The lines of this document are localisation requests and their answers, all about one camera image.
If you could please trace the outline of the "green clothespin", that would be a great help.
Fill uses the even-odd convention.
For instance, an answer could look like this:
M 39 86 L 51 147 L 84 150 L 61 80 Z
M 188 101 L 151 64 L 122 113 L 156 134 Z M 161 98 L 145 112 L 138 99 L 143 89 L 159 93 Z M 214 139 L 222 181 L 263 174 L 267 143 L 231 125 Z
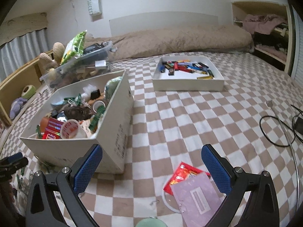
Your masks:
M 97 128 L 98 122 L 101 119 L 101 117 L 103 116 L 105 110 L 106 110 L 106 108 L 104 106 L 98 107 L 97 112 L 94 115 L 94 117 L 93 117 L 93 119 L 92 119 L 92 121 L 91 121 L 91 123 L 89 125 L 90 131 L 93 132 Z
M 78 94 L 76 97 L 67 97 L 64 98 L 64 103 L 69 104 L 70 106 L 88 106 L 89 96 L 86 93 Z

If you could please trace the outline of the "red tin box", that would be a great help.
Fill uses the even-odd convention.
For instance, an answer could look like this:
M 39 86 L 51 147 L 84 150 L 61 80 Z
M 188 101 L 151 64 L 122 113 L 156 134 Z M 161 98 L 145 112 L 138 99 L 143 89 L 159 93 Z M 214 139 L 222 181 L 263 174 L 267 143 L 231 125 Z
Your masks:
M 50 118 L 47 123 L 47 126 L 45 128 L 42 138 L 50 139 L 50 140 L 61 139 L 60 131 L 61 131 L 62 125 L 63 125 L 62 121 L 59 121 L 54 118 Z

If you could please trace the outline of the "purple plush toy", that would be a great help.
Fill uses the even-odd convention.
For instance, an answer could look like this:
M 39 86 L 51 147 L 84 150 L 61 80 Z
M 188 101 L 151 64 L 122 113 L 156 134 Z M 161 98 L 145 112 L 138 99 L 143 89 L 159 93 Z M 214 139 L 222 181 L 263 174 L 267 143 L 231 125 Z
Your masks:
M 12 104 L 11 104 L 11 109 L 10 109 L 10 119 L 14 120 L 17 114 L 19 114 L 22 106 L 27 102 L 28 100 L 22 97 L 19 97 L 15 99 Z

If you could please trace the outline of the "purple notebook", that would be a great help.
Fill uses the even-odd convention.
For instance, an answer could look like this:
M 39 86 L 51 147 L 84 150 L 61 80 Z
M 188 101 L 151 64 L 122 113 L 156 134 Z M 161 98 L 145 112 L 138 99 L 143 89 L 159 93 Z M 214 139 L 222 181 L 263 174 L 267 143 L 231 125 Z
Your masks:
M 206 226 L 221 205 L 221 199 L 206 173 L 178 182 L 171 188 L 188 227 Z

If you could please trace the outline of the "clear packing tape roll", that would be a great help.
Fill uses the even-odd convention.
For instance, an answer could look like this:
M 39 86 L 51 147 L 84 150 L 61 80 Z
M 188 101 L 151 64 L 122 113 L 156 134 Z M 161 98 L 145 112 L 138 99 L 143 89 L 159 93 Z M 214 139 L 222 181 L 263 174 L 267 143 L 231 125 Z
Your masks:
M 69 119 L 62 124 L 60 136 L 62 139 L 87 138 L 85 130 L 75 119 Z

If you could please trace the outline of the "wooden shelf headboard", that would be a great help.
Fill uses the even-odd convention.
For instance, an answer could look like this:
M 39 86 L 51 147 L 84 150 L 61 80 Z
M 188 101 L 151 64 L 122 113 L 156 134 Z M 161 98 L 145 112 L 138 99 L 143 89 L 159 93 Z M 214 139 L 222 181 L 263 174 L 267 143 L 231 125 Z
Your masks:
M 34 85 L 38 89 L 42 85 L 40 77 L 44 73 L 39 57 L 36 57 L 1 82 L 1 121 L 6 127 L 12 125 L 9 117 L 12 102 L 21 96 L 26 85 Z

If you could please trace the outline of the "green avocado plush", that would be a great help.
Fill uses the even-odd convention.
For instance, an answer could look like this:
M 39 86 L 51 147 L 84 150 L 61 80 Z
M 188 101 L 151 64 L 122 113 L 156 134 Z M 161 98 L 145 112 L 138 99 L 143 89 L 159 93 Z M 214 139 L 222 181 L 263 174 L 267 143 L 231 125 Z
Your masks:
M 21 97 L 29 100 L 36 93 L 36 87 L 34 85 L 26 85 L 22 91 Z

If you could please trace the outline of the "red snack packet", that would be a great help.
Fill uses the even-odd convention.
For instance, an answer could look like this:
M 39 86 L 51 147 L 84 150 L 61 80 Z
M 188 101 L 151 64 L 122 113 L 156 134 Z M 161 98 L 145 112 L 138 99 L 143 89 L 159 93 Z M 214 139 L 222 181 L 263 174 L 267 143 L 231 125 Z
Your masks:
M 163 190 L 165 193 L 173 195 L 171 186 L 173 184 L 177 184 L 181 181 L 192 178 L 200 173 L 205 173 L 209 178 L 211 177 L 210 173 L 193 167 L 187 163 L 181 162 L 177 169 L 174 171 L 172 177 L 168 180 L 168 182 L 164 185 Z

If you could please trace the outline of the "white shoe box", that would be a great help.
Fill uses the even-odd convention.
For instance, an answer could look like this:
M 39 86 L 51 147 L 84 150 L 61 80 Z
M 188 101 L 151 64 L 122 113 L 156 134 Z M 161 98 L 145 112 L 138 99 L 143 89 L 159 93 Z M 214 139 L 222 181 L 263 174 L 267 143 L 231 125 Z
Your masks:
M 58 140 L 37 138 L 36 127 L 45 114 L 51 111 L 51 104 L 57 103 L 65 97 L 76 96 L 89 84 L 104 90 L 106 83 L 115 77 L 121 77 L 121 80 L 106 107 L 99 127 L 90 138 Z M 126 71 L 116 71 L 81 80 L 56 90 L 28 122 L 20 135 L 20 140 L 38 157 L 39 161 L 60 168 L 71 166 L 93 144 L 99 144 L 103 149 L 103 158 L 96 172 L 122 174 L 133 104 L 134 99 L 130 92 Z

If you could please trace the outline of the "brown tape roll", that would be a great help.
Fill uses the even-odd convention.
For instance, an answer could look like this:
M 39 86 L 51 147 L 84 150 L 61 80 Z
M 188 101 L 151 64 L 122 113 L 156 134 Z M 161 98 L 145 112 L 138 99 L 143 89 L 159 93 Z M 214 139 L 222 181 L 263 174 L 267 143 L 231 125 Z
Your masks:
M 105 102 L 102 101 L 102 100 L 97 100 L 97 101 L 95 101 L 95 102 L 92 104 L 92 111 L 93 111 L 94 113 L 97 113 L 98 108 L 100 108 L 100 107 L 106 108 L 106 104 L 105 104 Z

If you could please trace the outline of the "mint green round lid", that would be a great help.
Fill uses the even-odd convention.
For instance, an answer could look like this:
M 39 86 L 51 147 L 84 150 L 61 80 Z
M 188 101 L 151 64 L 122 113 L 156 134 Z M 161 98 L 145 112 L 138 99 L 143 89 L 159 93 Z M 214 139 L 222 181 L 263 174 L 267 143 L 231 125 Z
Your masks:
M 158 218 L 145 218 L 140 220 L 136 227 L 167 227 L 167 225 Z

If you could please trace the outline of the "grey curtain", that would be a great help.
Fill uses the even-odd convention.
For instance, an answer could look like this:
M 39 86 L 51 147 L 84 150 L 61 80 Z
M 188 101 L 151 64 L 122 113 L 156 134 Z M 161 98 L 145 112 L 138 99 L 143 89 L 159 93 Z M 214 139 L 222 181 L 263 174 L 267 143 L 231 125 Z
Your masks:
M 49 50 L 47 29 L 36 30 L 1 46 L 1 82 L 11 73 Z

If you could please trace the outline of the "small black box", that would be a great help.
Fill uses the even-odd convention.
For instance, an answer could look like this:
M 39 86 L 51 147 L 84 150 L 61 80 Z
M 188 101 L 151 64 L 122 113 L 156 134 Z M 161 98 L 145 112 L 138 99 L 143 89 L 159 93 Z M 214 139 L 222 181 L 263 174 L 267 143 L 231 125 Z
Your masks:
M 100 90 L 97 89 L 95 91 L 92 91 L 90 94 L 90 99 L 91 100 L 96 100 L 97 98 L 99 98 L 101 96 Z

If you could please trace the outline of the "beige plush toy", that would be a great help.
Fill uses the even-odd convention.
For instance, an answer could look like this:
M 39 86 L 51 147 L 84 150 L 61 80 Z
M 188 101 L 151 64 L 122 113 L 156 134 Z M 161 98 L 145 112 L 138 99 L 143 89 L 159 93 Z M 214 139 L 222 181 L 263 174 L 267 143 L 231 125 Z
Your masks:
M 39 55 L 39 61 L 43 69 L 49 70 L 59 67 L 63 58 L 64 51 L 65 46 L 60 42 L 56 42 L 53 44 L 52 53 L 41 53 Z

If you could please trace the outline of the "floral fabric pouch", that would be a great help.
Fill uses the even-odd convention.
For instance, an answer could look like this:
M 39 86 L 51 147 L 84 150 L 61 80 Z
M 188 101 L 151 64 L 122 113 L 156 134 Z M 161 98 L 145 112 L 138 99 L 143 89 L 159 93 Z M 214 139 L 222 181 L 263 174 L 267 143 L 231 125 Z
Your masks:
M 122 76 L 118 76 L 118 77 L 115 77 L 111 80 L 109 80 L 105 87 L 104 87 L 104 99 L 109 102 L 110 99 L 112 98 L 115 90 L 116 90 L 116 87 L 118 86 L 118 84 L 120 83 L 122 79 Z

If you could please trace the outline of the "green white wipes pack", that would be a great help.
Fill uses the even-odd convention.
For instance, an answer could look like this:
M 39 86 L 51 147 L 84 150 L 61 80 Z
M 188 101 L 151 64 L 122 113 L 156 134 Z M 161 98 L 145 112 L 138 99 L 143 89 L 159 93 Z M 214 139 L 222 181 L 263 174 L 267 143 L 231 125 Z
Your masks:
M 61 59 L 61 65 L 67 63 L 73 57 L 79 57 L 83 55 L 84 51 L 84 42 L 87 31 L 83 31 L 78 33 L 65 47 L 65 51 L 63 53 Z

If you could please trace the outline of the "clear plastic storage bin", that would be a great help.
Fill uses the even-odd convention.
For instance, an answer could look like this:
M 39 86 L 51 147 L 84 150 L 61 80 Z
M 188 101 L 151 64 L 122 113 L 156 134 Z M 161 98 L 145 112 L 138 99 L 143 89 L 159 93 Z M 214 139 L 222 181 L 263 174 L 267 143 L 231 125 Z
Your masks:
M 73 57 L 66 64 L 42 75 L 40 81 L 44 82 L 50 89 L 57 90 L 81 80 L 110 73 L 112 66 L 109 55 L 116 50 L 112 45 L 111 49 L 100 49 L 78 58 Z

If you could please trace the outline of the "gold lighter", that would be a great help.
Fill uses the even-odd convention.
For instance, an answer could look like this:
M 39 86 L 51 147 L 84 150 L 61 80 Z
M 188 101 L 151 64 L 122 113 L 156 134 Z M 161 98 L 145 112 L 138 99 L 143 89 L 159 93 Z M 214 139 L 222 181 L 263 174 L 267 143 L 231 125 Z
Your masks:
M 211 75 L 207 75 L 207 76 L 197 77 L 197 79 L 214 79 L 214 77 Z

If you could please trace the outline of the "black calculator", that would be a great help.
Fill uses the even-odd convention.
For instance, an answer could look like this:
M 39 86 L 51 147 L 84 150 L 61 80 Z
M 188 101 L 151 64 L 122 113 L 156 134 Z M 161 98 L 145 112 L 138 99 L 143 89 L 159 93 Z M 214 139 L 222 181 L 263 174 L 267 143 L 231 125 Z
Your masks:
M 91 53 L 91 52 L 94 52 L 94 51 L 97 51 L 97 50 L 100 50 L 100 49 L 105 49 L 105 48 L 111 49 L 111 47 L 112 47 L 111 42 L 95 43 L 93 45 L 90 45 L 90 46 L 86 47 L 83 50 L 83 54 L 85 55 L 85 54 L 88 54 L 88 53 Z

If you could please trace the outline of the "white shallow tray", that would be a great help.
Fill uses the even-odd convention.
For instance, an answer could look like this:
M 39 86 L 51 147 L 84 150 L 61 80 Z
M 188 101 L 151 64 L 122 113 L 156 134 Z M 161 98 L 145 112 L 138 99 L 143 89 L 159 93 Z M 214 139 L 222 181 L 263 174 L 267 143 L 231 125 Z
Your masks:
M 211 75 L 214 79 L 197 79 Z M 206 56 L 165 56 L 152 77 L 155 91 L 222 91 L 224 78 Z

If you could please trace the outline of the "beige quilted blanket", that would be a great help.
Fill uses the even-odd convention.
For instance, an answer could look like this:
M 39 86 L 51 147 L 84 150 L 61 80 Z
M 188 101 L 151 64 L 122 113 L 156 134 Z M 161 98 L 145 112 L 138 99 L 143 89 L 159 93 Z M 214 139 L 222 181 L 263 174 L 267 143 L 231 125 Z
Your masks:
M 85 36 L 84 47 L 111 41 L 117 48 L 109 55 L 112 61 L 147 58 L 175 52 L 210 51 L 223 53 L 253 52 L 249 32 L 234 25 L 179 26 L 131 32 L 114 37 Z

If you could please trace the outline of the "white hanging tissue holder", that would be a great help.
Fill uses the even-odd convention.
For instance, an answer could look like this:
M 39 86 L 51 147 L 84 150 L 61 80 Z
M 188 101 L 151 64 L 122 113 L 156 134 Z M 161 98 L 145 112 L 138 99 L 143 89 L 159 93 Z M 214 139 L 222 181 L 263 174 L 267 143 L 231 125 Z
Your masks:
M 88 12 L 91 17 L 101 15 L 101 0 L 87 0 Z

